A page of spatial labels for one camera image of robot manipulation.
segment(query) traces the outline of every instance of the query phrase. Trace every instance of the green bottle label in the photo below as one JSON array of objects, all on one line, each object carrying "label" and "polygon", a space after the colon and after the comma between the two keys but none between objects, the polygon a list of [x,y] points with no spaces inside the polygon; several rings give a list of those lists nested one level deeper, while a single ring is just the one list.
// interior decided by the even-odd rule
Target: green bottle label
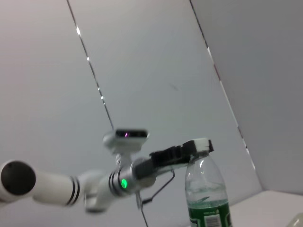
[{"label": "green bottle label", "polygon": [[188,208],[191,227],[232,227],[228,203],[212,208]]}]

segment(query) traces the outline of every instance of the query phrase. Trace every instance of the cable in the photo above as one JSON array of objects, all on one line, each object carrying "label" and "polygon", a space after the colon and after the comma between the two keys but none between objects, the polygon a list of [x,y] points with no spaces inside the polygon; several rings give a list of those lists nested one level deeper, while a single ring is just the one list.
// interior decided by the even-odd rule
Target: cable
[{"label": "cable", "polygon": [[175,171],[174,171],[174,170],[171,170],[171,172],[172,172],[172,178],[170,178],[169,181],[167,181],[159,190],[157,190],[153,196],[151,196],[151,197],[149,197],[149,198],[143,200],[143,201],[142,201],[142,205],[147,204],[147,203],[149,203],[149,202],[152,202],[152,199],[153,199],[159,192],[161,192],[161,191],[162,191],[162,190],[163,190],[163,189],[164,189],[164,188],[165,188],[165,187],[166,187],[166,186],[175,178]]},{"label": "cable", "polygon": [[145,217],[144,212],[143,212],[143,206],[141,206],[141,213],[142,213],[142,216],[143,216],[143,218],[144,218],[146,227],[148,227],[148,224],[147,224],[147,221],[146,221],[146,217]]},{"label": "cable", "polygon": [[107,106],[106,106],[106,104],[105,104],[105,100],[104,100],[104,97],[103,97],[103,95],[102,95],[102,92],[101,92],[99,83],[98,83],[98,81],[97,81],[97,78],[96,78],[96,75],[95,75],[95,71],[94,71],[94,69],[93,69],[93,66],[92,66],[90,60],[89,60],[89,56],[88,56],[88,54],[87,54],[86,47],[85,47],[85,45],[84,45],[84,41],[83,41],[83,39],[82,39],[82,37],[81,37],[81,33],[80,33],[79,27],[78,27],[78,25],[77,25],[76,18],[75,18],[74,13],[73,13],[73,11],[72,11],[72,9],[71,9],[70,1],[69,1],[69,0],[66,0],[66,1],[67,1],[67,4],[68,4],[68,8],[70,9],[71,17],[72,17],[72,19],[73,19],[73,21],[74,21],[74,24],[75,24],[75,26],[76,26],[77,34],[79,35],[79,38],[80,38],[82,47],[83,47],[83,49],[84,49],[84,52],[85,52],[85,55],[86,55],[86,59],[87,59],[87,61],[89,62],[89,66],[90,66],[91,73],[92,73],[93,76],[94,76],[95,83],[96,83],[96,85],[97,85],[99,94],[100,94],[100,96],[101,96],[101,100],[102,100],[102,102],[103,102],[103,106],[105,107],[105,111],[106,111],[106,113],[107,113],[107,116],[108,116],[110,125],[112,126],[112,129],[114,130],[114,125],[113,125],[112,119],[110,118],[109,111],[108,111]]}]

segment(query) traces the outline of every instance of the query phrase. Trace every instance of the white robotic arm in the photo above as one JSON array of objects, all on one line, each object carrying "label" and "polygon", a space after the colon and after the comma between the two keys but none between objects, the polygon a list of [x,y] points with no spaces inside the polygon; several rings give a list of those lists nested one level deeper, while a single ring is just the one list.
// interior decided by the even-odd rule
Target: white robotic arm
[{"label": "white robotic arm", "polygon": [[32,197],[45,204],[72,206],[84,197],[85,210],[100,213],[120,198],[139,195],[140,190],[155,183],[158,175],[186,166],[192,156],[213,151],[211,141],[203,138],[132,161],[131,154],[140,151],[148,136],[145,130],[107,134],[103,142],[117,155],[116,168],[110,174],[96,170],[79,176],[58,175],[39,171],[22,161],[8,161],[0,166],[0,202]]},{"label": "white robotic arm", "polygon": [[105,176],[89,171],[80,176],[66,176],[39,171],[29,164],[11,160],[0,167],[0,200],[5,203],[25,197],[37,202],[71,206]]}]

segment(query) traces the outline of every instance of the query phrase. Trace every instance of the water bottle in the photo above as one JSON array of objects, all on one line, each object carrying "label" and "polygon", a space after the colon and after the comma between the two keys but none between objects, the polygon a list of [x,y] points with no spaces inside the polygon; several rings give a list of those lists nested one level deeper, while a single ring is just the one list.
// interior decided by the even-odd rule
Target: water bottle
[{"label": "water bottle", "polygon": [[225,183],[208,151],[190,160],[185,192],[191,227],[232,227]]}]

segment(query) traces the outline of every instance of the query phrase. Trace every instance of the black ring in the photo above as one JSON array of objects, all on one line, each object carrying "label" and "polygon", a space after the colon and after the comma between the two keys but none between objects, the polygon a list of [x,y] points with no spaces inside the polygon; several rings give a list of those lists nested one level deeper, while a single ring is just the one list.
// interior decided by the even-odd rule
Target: black ring
[{"label": "black ring", "polygon": [[115,188],[115,185],[114,185],[114,175],[115,175],[115,173],[112,174],[112,185],[113,185],[113,189],[114,189],[115,193],[116,193],[118,196],[122,196],[121,193],[117,190],[117,188]]},{"label": "black ring", "polygon": [[77,178],[77,177],[75,177],[75,178],[76,178],[76,181],[77,181],[78,190],[77,190],[76,198],[75,198],[74,202],[72,202],[71,205],[74,205],[74,204],[75,204],[75,202],[77,201],[77,199],[78,199],[78,197],[79,197],[79,194],[80,194],[80,183],[79,183],[78,178]]},{"label": "black ring", "polygon": [[109,190],[112,192],[112,194],[115,194],[115,192],[113,192],[112,186],[110,185],[110,178],[112,177],[112,174],[113,173],[111,173],[108,178],[108,187],[109,187]]},{"label": "black ring", "polygon": [[72,193],[71,193],[71,198],[70,200],[68,200],[66,206],[68,206],[70,204],[70,202],[72,201],[74,194],[75,194],[75,182],[74,182],[74,178],[71,176],[71,182],[72,182]]}]

